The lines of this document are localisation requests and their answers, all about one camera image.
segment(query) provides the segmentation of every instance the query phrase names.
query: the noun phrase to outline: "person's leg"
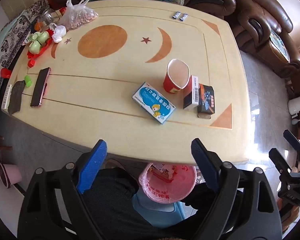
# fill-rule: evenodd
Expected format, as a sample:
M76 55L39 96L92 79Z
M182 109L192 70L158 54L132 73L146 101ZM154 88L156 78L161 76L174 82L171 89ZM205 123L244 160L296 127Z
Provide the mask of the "person's leg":
M154 240L168 236L154 228L132 205L138 183L123 169L98 172L83 200L96 224L108 240Z
M216 194L214 191L209 189L205 183L196 185L192 192L181 200L181 202L184 202L186 206L192 206L194 209L197 209L197 212L176 225L166 228L165 231L173 234L175 237L190 240L208 214L215 197ZM242 192L237 191L237 196L225 232L234 226L241 199Z

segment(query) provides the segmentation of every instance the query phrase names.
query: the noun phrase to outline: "white remote control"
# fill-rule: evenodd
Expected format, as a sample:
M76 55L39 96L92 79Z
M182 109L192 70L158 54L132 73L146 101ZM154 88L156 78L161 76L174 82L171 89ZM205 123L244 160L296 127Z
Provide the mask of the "white remote control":
M12 85L6 87L3 102L2 102L2 109L8 109L8 103L11 95Z

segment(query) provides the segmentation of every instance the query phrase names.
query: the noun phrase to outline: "cream tabletop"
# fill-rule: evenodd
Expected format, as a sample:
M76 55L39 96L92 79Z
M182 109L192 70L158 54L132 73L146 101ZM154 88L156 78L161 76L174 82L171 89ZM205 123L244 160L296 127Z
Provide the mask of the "cream tabletop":
M244 162L250 106L241 56L229 25L212 15L167 2L103 0L88 3L98 18L71 30L27 67L26 47L9 84L28 74L14 117L45 133L92 148L99 139L108 152L144 161L195 164L190 145L199 138L223 161ZM189 16L182 22L176 11ZM168 62L178 58L199 83L215 92L211 119L182 108L182 93L168 94ZM51 68L41 107L30 102L38 73ZM176 110L160 124L132 100L143 82Z

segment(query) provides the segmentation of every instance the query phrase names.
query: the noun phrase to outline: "screw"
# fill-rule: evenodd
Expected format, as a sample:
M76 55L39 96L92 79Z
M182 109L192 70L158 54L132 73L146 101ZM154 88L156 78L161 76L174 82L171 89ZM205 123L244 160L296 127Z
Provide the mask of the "screw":
M36 171L35 171L35 173L38 174L38 175L41 174L42 172L43 172L42 168L37 168Z
M224 162L223 166L227 169L231 169L232 168L232 164L230 162Z
M263 170L261 168L259 168L259 167L256 167L255 171L256 171L256 173L259 173L259 174L263 173Z
M65 166L68 170L71 170L74 168L74 163L68 163L66 166Z

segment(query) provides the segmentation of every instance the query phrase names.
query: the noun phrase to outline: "star pattern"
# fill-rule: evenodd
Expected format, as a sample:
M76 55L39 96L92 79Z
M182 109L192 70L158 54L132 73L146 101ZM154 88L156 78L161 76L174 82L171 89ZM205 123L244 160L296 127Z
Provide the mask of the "star pattern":
M65 43L65 44L68 44L68 42L70 42L71 39L72 39L72 38L67 39L64 43Z
M147 37L147 38L142 37L142 38L143 38L143 41L144 41L146 44L148 44L148 42L151 41L151 40L149 40L149 37Z

